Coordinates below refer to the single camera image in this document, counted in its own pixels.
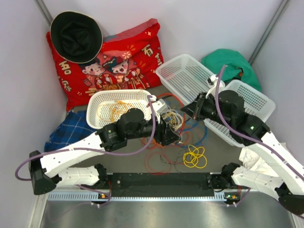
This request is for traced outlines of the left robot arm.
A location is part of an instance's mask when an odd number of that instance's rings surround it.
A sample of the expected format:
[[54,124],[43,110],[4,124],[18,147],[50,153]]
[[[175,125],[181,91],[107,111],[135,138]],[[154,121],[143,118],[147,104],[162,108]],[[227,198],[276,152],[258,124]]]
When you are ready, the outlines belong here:
[[51,192],[57,187],[83,185],[103,188],[108,177],[103,165],[75,168],[89,158],[111,154],[127,146],[128,140],[150,138],[162,146],[181,139],[161,117],[144,118],[142,110],[131,108],[118,121],[105,125],[88,137],[61,150],[30,153],[29,173],[35,195]]

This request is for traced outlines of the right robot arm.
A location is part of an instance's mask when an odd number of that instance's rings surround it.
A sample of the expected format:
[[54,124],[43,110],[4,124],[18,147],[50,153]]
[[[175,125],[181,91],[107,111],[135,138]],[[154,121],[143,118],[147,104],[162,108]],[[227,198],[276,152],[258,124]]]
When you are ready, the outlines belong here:
[[233,139],[255,152],[277,174],[272,177],[229,163],[222,168],[221,186],[255,189],[277,200],[289,212],[304,214],[304,167],[259,117],[246,113],[244,99],[237,92],[225,90],[216,96],[200,93],[181,110],[193,120],[210,119],[226,126]]

